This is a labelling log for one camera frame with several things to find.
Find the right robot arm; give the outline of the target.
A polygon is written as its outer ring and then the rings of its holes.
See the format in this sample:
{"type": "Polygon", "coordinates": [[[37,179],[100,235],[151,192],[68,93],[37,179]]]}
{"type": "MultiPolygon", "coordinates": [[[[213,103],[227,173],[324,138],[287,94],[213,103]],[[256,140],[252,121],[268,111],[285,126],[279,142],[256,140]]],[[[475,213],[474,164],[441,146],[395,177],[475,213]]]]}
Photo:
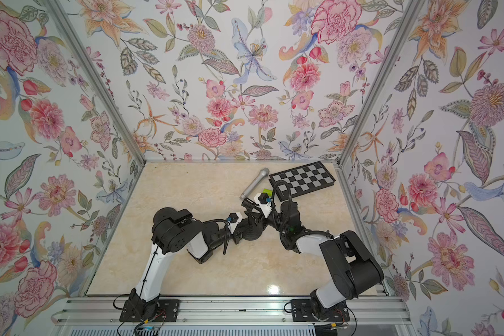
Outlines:
{"type": "Polygon", "coordinates": [[[277,207],[275,193],[286,185],[279,182],[271,193],[259,193],[253,199],[241,197],[245,218],[235,227],[235,241],[256,240],[270,226],[278,232],[285,250],[322,257],[330,280],[313,290],[309,300],[291,302],[293,320],[348,321],[347,301],[382,283],[382,268],[354,231],[334,236],[329,231],[305,228],[298,203],[291,197],[277,207]]]}

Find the black stand pole with clip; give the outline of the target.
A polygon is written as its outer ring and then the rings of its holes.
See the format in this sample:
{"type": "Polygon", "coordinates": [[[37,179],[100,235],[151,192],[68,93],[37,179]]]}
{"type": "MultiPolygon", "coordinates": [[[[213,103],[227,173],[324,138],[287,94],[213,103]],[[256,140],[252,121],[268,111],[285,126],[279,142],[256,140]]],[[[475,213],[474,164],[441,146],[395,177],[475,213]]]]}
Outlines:
{"type": "Polygon", "coordinates": [[[249,225],[253,228],[259,228],[261,221],[260,218],[263,215],[260,208],[256,203],[249,198],[242,201],[242,207],[245,208],[245,217],[248,218],[249,225]]]}

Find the black round stand base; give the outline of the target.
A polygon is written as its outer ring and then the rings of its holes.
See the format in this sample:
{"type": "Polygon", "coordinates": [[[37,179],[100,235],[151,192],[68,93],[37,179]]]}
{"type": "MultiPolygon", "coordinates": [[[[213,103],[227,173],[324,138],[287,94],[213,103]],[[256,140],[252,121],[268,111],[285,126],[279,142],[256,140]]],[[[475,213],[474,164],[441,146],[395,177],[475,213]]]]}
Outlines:
{"type": "Polygon", "coordinates": [[[248,218],[246,222],[240,224],[242,239],[246,241],[257,240],[263,234],[264,227],[262,223],[248,218]]]}

